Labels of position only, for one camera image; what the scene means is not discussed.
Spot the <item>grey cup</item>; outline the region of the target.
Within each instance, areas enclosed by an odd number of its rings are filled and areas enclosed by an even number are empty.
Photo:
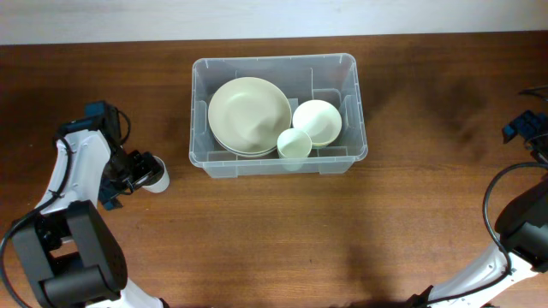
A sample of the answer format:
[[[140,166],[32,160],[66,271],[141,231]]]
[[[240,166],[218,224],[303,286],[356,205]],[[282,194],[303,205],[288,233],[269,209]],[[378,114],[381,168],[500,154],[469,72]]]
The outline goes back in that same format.
[[[157,156],[154,156],[154,158],[159,163],[159,165],[162,167],[162,174],[152,184],[144,185],[143,188],[145,190],[147,190],[148,192],[150,192],[150,193],[161,193],[161,192],[165,191],[168,188],[168,186],[170,184],[170,176],[169,176],[169,173],[168,173],[168,170],[167,170],[167,167],[166,167],[164,161],[161,158],[157,157]]]

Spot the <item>cream bowl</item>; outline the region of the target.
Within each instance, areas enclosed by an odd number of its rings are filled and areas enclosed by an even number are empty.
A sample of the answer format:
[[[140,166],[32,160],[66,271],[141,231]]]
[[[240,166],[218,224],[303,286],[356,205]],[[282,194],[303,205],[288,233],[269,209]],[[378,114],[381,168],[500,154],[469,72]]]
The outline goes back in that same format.
[[[274,150],[277,149],[276,146],[273,146],[272,148],[268,149],[268,150],[265,150],[265,151],[258,151],[258,152],[245,152],[245,151],[238,151],[238,150],[235,150],[235,149],[232,149],[231,147],[229,147],[228,145],[224,144],[221,140],[219,140],[217,137],[215,137],[215,140],[224,148],[226,149],[227,151],[230,151],[238,156],[241,156],[241,157],[263,157],[263,156],[266,156],[272,152],[274,152]]]

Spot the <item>beige bowl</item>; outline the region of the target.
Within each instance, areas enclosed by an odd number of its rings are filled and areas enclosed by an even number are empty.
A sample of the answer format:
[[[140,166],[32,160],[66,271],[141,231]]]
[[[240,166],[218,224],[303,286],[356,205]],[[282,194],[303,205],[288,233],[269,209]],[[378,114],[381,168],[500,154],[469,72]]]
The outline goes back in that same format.
[[[277,145],[290,128],[292,112],[285,94],[270,81],[241,77],[223,84],[211,98],[208,121],[225,148],[257,155]]]

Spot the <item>cream white cup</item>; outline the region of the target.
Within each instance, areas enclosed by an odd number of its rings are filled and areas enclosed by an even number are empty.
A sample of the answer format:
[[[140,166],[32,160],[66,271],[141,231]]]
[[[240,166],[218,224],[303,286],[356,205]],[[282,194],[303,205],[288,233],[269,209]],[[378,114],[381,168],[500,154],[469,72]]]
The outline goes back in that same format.
[[[281,159],[294,159],[292,163],[285,163],[283,168],[293,172],[303,167],[304,161],[312,150],[310,136],[297,128],[283,131],[277,139],[277,153]]]

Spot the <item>white small bowl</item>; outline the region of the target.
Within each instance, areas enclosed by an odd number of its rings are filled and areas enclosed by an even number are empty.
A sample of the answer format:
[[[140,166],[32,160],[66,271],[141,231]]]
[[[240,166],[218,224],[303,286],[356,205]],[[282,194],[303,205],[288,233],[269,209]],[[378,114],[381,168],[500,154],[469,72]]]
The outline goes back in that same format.
[[[309,100],[300,104],[293,114],[292,124],[308,134],[313,148],[332,143],[342,131],[342,117],[338,109],[324,100]]]

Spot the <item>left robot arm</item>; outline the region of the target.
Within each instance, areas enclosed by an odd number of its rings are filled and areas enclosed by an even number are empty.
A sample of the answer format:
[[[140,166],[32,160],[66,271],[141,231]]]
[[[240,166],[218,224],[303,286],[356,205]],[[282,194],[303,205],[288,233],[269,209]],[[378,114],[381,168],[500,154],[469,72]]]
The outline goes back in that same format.
[[[61,125],[54,137],[57,160],[40,203],[14,221],[1,246],[13,243],[29,285],[43,307],[157,307],[128,277],[122,248],[97,207],[120,208],[120,195],[140,188],[165,191],[170,177],[150,152],[125,152],[127,118],[98,101],[85,116]]]

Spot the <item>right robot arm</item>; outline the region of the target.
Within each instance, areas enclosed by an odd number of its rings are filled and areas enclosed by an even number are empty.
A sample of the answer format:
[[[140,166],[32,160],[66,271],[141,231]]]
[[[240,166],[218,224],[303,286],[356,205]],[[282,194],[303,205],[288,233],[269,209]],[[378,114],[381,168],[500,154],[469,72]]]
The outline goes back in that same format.
[[[547,271],[547,180],[514,198],[490,223],[488,204],[496,184],[518,169],[547,168],[547,115],[523,112],[502,128],[503,142],[524,138],[532,162],[499,171],[483,197],[482,216],[492,243],[448,281],[413,295],[407,307],[486,307],[490,300],[519,281]]]

